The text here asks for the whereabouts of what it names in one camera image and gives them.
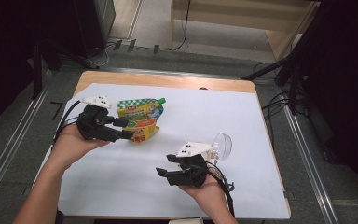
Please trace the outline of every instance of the snack bag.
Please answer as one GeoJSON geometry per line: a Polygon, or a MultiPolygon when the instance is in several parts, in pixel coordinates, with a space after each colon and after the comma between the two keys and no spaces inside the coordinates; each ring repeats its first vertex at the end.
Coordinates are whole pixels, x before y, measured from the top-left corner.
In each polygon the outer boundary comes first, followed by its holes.
{"type": "Polygon", "coordinates": [[[135,132],[131,139],[132,142],[140,144],[158,131],[159,126],[156,123],[164,111],[162,106],[164,103],[164,98],[123,100],[118,102],[118,116],[126,118],[129,121],[124,130],[135,132]]]}

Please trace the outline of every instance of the transparent plastic cup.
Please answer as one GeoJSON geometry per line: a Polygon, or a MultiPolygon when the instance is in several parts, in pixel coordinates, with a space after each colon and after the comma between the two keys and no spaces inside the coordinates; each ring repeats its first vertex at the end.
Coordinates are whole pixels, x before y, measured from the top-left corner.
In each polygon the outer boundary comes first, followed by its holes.
{"type": "Polygon", "coordinates": [[[213,141],[213,146],[211,159],[214,159],[214,164],[217,164],[218,161],[225,161],[231,153],[231,138],[225,133],[218,133],[213,141]]]}

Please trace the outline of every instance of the cable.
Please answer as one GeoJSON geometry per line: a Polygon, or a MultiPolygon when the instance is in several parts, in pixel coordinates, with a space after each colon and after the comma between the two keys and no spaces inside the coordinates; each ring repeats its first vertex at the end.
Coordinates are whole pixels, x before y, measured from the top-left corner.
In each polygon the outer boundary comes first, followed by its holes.
{"type": "Polygon", "coordinates": [[[95,63],[95,62],[93,62],[93,61],[90,60],[90,59],[86,59],[86,60],[87,60],[89,63],[92,63],[92,64],[94,64],[95,66],[97,66],[97,69],[98,69],[100,66],[107,65],[107,64],[109,63],[109,59],[110,59],[109,54],[107,53],[107,50],[108,50],[109,48],[111,48],[112,46],[114,46],[114,44],[113,44],[113,45],[108,45],[108,46],[106,46],[106,48],[104,49],[104,52],[105,52],[105,55],[106,55],[106,61],[105,61],[104,63],[95,63]]]}
{"type": "MultiPolygon", "coordinates": [[[[270,140],[271,140],[271,145],[272,145],[272,150],[275,151],[275,136],[274,136],[274,130],[272,128],[272,120],[271,120],[271,117],[277,113],[279,113],[286,105],[288,105],[289,103],[289,99],[287,98],[284,98],[284,99],[281,99],[281,100],[278,100],[278,101],[275,101],[274,100],[283,95],[283,94],[286,94],[286,93],[289,93],[290,91],[283,91],[283,92],[280,92],[278,93],[277,95],[275,95],[274,97],[272,97],[272,99],[269,101],[269,104],[268,105],[265,105],[265,106],[262,106],[261,109],[262,110],[265,110],[267,109],[268,110],[268,113],[267,115],[264,117],[264,120],[265,121],[268,121],[268,125],[269,125],[269,134],[270,134],[270,140]]],[[[304,95],[303,93],[301,92],[296,92],[296,94],[299,94],[299,95],[304,95]]],[[[295,103],[297,105],[299,105],[299,102],[301,101],[300,100],[296,100],[295,103]]]]}
{"type": "Polygon", "coordinates": [[[72,119],[78,119],[78,117],[74,117],[74,118],[68,119],[66,122],[68,122],[69,120],[72,120],[72,119]]]}
{"type": "Polygon", "coordinates": [[[224,184],[225,184],[225,187],[228,189],[228,191],[232,191],[235,189],[234,183],[229,184],[226,177],[223,175],[223,172],[215,164],[208,162],[208,161],[206,161],[206,163],[212,165],[214,170],[224,179],[224,184]]]}
{"type": "MultiPolygon", "coordinates": [[[[259,65],[261,65],[261,64],[273,64],[273,63],[258,63],[258,64],[256,64],[255,66],[253,66],[253,68],[252,68],[253,73],[255,73],[255,68],[257,68],[257,66],[259,66],[259,65]]],[[[277,72],[276,72],[276,69],[273,70],[275,76],[278,75],[277,72]]]]}
{"type": "Polygon", "coordinates": [[[62,129],[66,126],[64,126],[64,123],[66,122],[66,118],[68,118],[69,114],[72,112],[72,110],[75,108],[75,106],[77,106],[78,104],[80,104],[80,101],[76,101],[74,102],[71,107],[69,107],[69,109],[66,111],[65,115],[62,117],[61,119],[61,122],[57,128],[57,131],[54,135],[54,138],[53,138],[53,147],[54,147],[54,144],[56,143],[58,137],[60,136],[60,133],[62,131],[62,129]]]}
{"type": "Polygon", "coordinates": [[[190,3],[191,3],[191,0],[188,0],[188,2],[187,2],[187,13],[186,13],[186,22],[185,22],[185,38],[183,39],[182,44],[179,47],[176,47],[174,49],[166,49],[166,50],[178,50],[179,48],[181,48],[185,44],[186,39],[187,39],[187,22],[188,22],[188,12],[190,11],[190,3]]]}
{"type": "Polygon", "coordinates": [[[62,130],[63,130],[66,126],[72,125],[72,124],[74,124],[74,123],[76,123],[76,121],[72,121],[72,122],[70,122],[70,123],[66,123],[65,125],[62,126],[62,130]]]}
{"type": "Polygon", "coordinates": [[[232,197],[229,193],[228,188],[226,187],[226,183],[223,182],[223,180],[221,180],[218,176],[216,176],[214,173],[212,173],[209,170],[205,170],[204,168],[197,166],[197,165],[187,165],[189,168],[194,168],[194,169],[198,169],[201,171],[204,171],[205,173],[207,173],[208,175],[210,175],[211,177],[213,177],[217,183],[219,184],[220,188],[223,190],[223,192],[225,192],[226,197],[227,197],[227,204],[228,204],[228,209],[231,213],[232,216],[235,217],[235,213],[234,213],[234,205],[233,205],[233,200],[232,197]]]}
{"type": "MultiPolygon", "coordinates": [[[[185,33],[186,30],[185,30],[185,26],[183,25],[183,20],[180,20],[180,24],[181,24],[183,33],[185,33]]],[[[184,51],[186,51],[187,49],[188,49],[188,44],[186,42],[186,48],[184,49],[184,51]]]]}

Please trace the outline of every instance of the white paper sheet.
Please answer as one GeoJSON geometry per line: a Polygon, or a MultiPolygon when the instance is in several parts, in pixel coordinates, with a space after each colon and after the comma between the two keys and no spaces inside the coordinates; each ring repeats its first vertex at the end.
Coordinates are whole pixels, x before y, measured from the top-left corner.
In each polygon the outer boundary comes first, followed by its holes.
{"type": "MultiPolygon", "coordinates": [[[[175,154],[185,141],[212,144],[218,133],[226,133],[232,151],[218,167],[234,182],[236,217],[290,217],[256,94],[92,84],[69,101],[65,111],[81,97],[97,95],[109,98],[109,115],[115,117],[120,100],[164,97],[167,103],[158,120],[160,130],[151,139],[141,145],[117,140],[71,166],[59,201],[67,216],[206,217],[190,196],[158,176],[156,167],[178,170],[167,154],[175,154]]],[[[78,105],[68,119],[84,106],[78,105]]]]}

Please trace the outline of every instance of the human arm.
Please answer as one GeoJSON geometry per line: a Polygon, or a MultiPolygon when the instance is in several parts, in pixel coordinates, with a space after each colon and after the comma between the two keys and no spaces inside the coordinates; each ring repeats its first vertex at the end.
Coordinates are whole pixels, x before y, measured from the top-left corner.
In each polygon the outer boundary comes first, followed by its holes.
{"type": "Polygon", "coordinates": [[[107,144],[84,140],[75,125],[65,127],[13,223],[54,223],[65,170],[89,151],[107,144]]]}
{"type": "Polygon", "coordinates": [[[205,182],[199,188],[192,186],[179,186],[179,188],[189,194],[215,224],[238,224],[228,210],[225,193],[211,175],[207,175],[205,182]]]}

